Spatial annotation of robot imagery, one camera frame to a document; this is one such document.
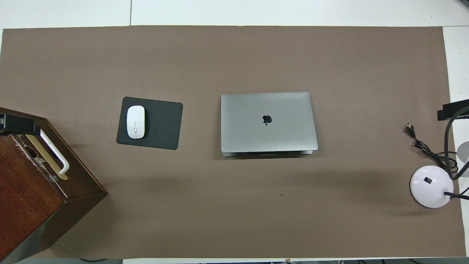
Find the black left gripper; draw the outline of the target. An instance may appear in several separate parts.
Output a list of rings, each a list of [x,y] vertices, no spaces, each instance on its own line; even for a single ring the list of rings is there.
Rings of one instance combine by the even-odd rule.
[[[27,135],[40,135],[41,127],[35,125],[35,119],[24,116],[16,116],[10,114],[0,114],[1,124],[0,124],[0,134],[27,134]],[[20,128],[18,131],[18,124],[21,126],[28,126]]]

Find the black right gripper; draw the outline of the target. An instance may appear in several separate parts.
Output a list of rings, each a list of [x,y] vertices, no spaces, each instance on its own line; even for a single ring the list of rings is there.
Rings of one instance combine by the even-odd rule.
[[[438,111],[438,120],[439,121],[449,120],[457,112],[459,112],[458,117],[468,117],[469,116],[468,107],[469,107],[469,99],[444,104],[443,109]]]

